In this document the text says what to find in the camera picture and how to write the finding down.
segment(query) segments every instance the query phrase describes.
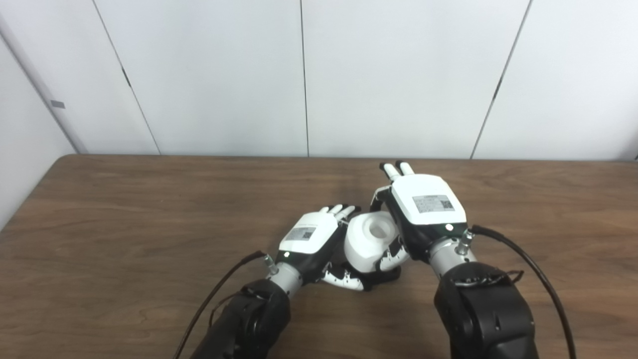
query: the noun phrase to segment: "robot finger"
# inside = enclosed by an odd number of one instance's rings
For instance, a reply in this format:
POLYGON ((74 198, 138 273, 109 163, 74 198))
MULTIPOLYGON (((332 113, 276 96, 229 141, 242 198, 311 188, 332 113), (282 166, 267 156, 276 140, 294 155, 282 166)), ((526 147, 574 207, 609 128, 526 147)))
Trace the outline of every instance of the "robot finger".
POLYGON ((357 209, 359 209, 359 211, 361 210, 361 207, 356 207, 356 206, 349 206, 346 207, 345 209, 343 209, 341 212, 337 213, 334 218, 337 219, 337 221, 340 221, 342 219, 346 219, 348 218, 352 213, 354 213, 355 211, 357 211, 357 209))
POLYGON ((379 164, 379 168, 385 172, 385 175, 388 176, 388 180, 390 180, 390 182, 394 182, 394 180, 401 177, 399 171, 397 171, 392 164, 382 162, 379 164))
POLYGON ((341 211, 341 208, 343 208, 343 205, 337 204, 335 207, 332 207, 332 209, 329 210, 328 213, 336 215, 337 213, 339 213, 339 211, 341 211))
POLYGON ((412 170, 412 167, 410 166, 408 162, 398 160, 396 163, 396 166, 399 168, 403 176, 414 174, 414 170, 412 170))

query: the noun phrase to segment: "robotic hand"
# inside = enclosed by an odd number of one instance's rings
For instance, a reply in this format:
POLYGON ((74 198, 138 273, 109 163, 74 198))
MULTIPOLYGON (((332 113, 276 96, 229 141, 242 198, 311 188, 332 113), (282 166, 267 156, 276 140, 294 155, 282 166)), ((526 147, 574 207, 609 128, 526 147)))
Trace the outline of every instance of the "robotic hand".
MULTIPOLYGON (((439 278, 434 304, 450 336, 452 358, 537 359, 531 311, 510 273, 479 263, 465 211, 438 176, 415 174, 406 162, 381 164, 391 184, 379 188, 371 212, 385 203, 399 237, 381 261, 410 258, 430 264, 439 278)), ((475 226, 476 231, 485 229, 475 226)))
POLYGON ((290 299, 302 286, 322 279, 359 286, 347 272, 331 270, 330 263, 357 211, 338 204, 303 215, 281 240, 276 262, 266 257, 270 275, 232 297, 191 359, 265 358, 290 321, 290 299))

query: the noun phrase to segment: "panel seam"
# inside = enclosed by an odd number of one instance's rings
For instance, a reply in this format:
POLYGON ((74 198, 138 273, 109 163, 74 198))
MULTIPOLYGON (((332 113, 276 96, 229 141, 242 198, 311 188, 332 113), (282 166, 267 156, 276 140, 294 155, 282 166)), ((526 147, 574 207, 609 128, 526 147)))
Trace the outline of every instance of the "panel seam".
POLYGON ((521 25, 519 26, 519 29, 516 32, 516 37, 514 38, 512 48, 510 49, 510 53, 507 56, 507 60, 505 61, 505 66, 503 67, 503 71, 501 72, 501 77, 498 79, 496 89, 494 90, 494 95, 492 96, 492 101, 489 103, 489 107, 487 108, 487 112, 485 113, 485 118, 483 119, 483 123, 481 124, 480 131, 478 131, 477 140, 474 143, 474 148, 472 149, 470 160, 474 158, 474 154, 476 153, 477 147, 479 146, 480 138, 481 136, 483 136, 483 130, 485 129, 487 118, 492 112, 492 107, 494 106, 494 102, 496 101, 496 97, 498 96, 498 91, 501 89, 501 84, 503 83, 503 79, 505 78, 505 73, 507 72, 507 68, 510 65, 510 61, 512 60, 512 54, 514 53, 514 50, 516 49, 516 44, 518 43, 519 37, 521 36, 521 31, 523 30, 523 26, 525 25, 525 20, 527 20, 527 15, 530 13, 531 4, 533 1, 534 0, 529 1, 529 3, 527 4, 527 8, 525 9, 525 13, 523 14, 521 25))
POLYGON ((119 54, 117 53, 117 50, 115 49, 115 45, 113 44, 113 39, 111 39, 111 34, 108 33, 107 25, 104 23, 104 19, 102 18, 102 14, 100 13, 100 9, 98 8, 98 4, 95 3, 95 0, 91 0, 91 2, 93 2, 93 6, 95 7, 95 11, 98 13, 98 17, 100 18, 100 22, 102 23, 102 27, 104 28, 104 32, 107 34, 108 42, 111 44, 111 48, 113 49, 113 52, 115 52, 115 57, 117 58, 117 62, 119 63, 120 67, 122 68, 122 73, 124 74, 124 78, 126 79, 126 82, 127 82, 128 86, 129 86, 129 88, 131 89, 131 92, 133 93, 133 98, 135 99, 135 103, 137 103, 137 108, 140 110, 140 113, 142 114, 142 118, 144 119, 144 123, 146 124, 146 128, 149 130, 149 134, 151 135, 151 138, 153 139, 153 143, 155 143, 155 148, 158 150, 158 154, 161 155, 160 146, 158 145, 158 142, 155 139, 155 135, 153 134, 153 130, 151 130, 151 126, 149 125, 149 121, 146 119, 146 115, 144 114, 144 110, 142 110, 142 106, 140 105, 140 100, 138 100, 137 95, 135 94, 135 90, 133 89, 133 86, 131 85, 131 81, 129 80, 128 76, 126 75, 126 70, 124 70, 124 65, 122 64, 122 59, 120 59, 119 54))
POLYGON ((301 19, 301 62, 304 70, 304 108, 306 111, 306 153, 310 157, 310 134, 308 131, 308 93, 306 91, 306 48, 304 44, 304 7, 299 0, 299 15, 301 19))

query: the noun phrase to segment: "robotic arm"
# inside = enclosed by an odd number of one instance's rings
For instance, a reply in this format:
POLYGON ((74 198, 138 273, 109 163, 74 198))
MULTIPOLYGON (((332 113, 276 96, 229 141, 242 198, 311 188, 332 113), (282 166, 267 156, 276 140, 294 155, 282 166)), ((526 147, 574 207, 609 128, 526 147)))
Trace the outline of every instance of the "robotic arm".
POLYGON ((453 359, 536 359, 534 320, 510 274, 477 262, 465 211, 438 176, 409 164, 381 164, 391 182, 375 192, 371 211, 385 204, 399 237, 397 253, 430 264, 439 278, 434 305, 450 336, 453 359))
POLYGON ((338 204, 307 213, 279 244, 265 279, 246 284, 208 329, 191 359, 265 358, 290 321, 290 299, 321 279, 355 289, 345 271, 333 273, 330 259, 346 234, 347 220, 360 208, 338 204))
POLYGON ((369 291, 396 280, 409 258, 429 264, 439 278, 434 304, 453 359, 537 359, 531 310, 514 285, 523 273, 478 262, 470 248, 475 234, 506 243, 530 264, 558 309, 575 359, 558 296, 522 249, 502 234, 476 225, 470 229, 463 206, 442 178, 415 174, 402 161, 380 168, 390 185, 375 192, 370 213, 350 220, 360 209, 338 204, 303 215, 279 244, 276 262, 266 257, 270 275, 232 297, 191 359, 265 358, 288 324, 290 300, 302 286, 323 280, 369 291), (381 210, 383 204, 388 212, 381 210), (336 266, 330 260, 341 244, 348 262, 336 266))

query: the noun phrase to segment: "white cylinder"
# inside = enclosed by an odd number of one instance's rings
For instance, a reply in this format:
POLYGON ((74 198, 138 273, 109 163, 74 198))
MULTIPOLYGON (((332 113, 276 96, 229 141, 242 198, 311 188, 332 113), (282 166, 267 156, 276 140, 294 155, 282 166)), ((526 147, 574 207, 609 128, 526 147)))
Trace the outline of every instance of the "white cylinder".
POLYGON ((388 249, 399 229, 390 213, 365 213, 350 220, 344 243, 348 262, 359 272, 375 271, 375 263, 388 249))

